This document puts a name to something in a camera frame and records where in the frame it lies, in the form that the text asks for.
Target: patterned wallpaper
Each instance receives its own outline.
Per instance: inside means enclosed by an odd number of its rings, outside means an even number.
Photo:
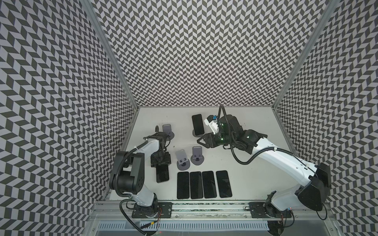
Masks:
[[[342,0],[278,107],[302,157],[332,167],[328,198],[346,235],[378,235],[374,0]]]
[[[272,105],[328,0],[92,0],[140,106]]]
[[[0,1],[0,84],[0,235],[80,233],[132,109],[77,0]]]

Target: metal bracket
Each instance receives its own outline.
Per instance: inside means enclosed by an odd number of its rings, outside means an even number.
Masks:
[[[192,148],[193,155],[190,158],[194,165],[201,165],[205,158],[202,155],[202,147],[197,146]]]
[[[187,170],[190,167],[190,161],[184,149],[176,151],[177,168],[179,170]]]
[[[159,202],[158,203],[158,213],[160,212],[160,209],[161,209],[160,218],[170,218],[171,213],[172,213],[172,203],[171,202]],[[144,215],[142,213],[142,211],[140,210],[140,206],[138,206],[137,204],[135,204],[135,206],[134,206],[132,218],[134,218],[134,219],[136,219],[136,218],[139,218],[139,219],[146,219],[146,218],[152,219],[152,218],[147,217],[146,215]]]
[[[249,202],[249,211],[251,212],[252,218],[271,218],[265,213],[265,202]],[[281,214],[284,218],[291,218],[291,214],[288,211],[279,211],[276,212],[276,218],[281,218]]]
[[[163,125],[163,132],[168,135],[169,140],[172,140],[175,137],[175,134],[172,132],[172,127],[170,124]]]

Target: black smartphone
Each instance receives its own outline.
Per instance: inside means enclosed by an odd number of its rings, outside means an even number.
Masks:
[[[215,188],[214,172],[202,172],[203,195],[205,198],[217,197],[217,189]]]
[[[193,121],[193,128],[194,128],[194,135],[203,135],[205,133],[205,130],[203,129],[203,120],[202,115],[194,115],[192,116]]]
[[[156,182],[162,183],[169,180],[168,165],[157,165],[156,166]]]
[[[190,172],[190,198],[203,198],[201,172]]]
[[[217,182],[220,197],[232,197],[230,179],[226,170],[217,171]]]
[[[177,173],[177,199],[189,198],[189,172]]]

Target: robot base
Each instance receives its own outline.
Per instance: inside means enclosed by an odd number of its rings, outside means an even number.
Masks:
[[[138,204],[134,205],[133,214],[131,215],[134,219],[151,219],[158,218],[161,209],[160,218],[170,218],[172,212],[172,203],[171,202],[158,202],[158,199],[155,195],[153,203],[150,207],[142,207]]]
[[[251,212],[252,218],[272,218],[268,216],[267,210],[270,210],[270,215],[276,215],[275,218],[281,218],[281,214],[284,218],[291,218],[291,213],[289,211],[279,211],[274,206],[264,207],[265,202],[249,202],[249,211]]]

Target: ventilation grille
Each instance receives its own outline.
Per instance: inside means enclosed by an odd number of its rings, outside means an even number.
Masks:
[[[149,221],[141,221],[140,225],[145,225]],[[158,227],[162,231],[251,231],[269,230],[267,221],[163,221],[153,224],[144,230],[156,230]]]
[[[123,231],[131,230],[133,227],[127,221],[100,221],[99,231]]]
[[[135,222],[142,226],[151,221]],[[267,221],[162,221],[143,230],[161,231],[252,231],[269,230]],[[98,231],[130,231],[135,230],[127,221],[100,221]]]

